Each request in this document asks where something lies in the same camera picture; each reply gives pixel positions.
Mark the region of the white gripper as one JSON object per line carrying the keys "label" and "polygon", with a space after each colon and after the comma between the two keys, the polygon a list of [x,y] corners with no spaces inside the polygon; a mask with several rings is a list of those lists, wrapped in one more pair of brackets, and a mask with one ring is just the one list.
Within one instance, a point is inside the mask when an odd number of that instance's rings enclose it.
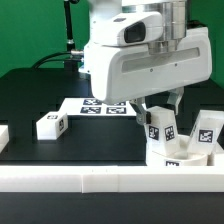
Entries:
{"label": "white gripper", "polygon": [[145,96],[169,91],[168,106],[179,112],[184,86],[208,79],[211,45],[206,27],[162,42],[160,12],[120,13],[93,25],[84,48],[92,94],[106,104],[130,101],[140,125],[151,123]]}

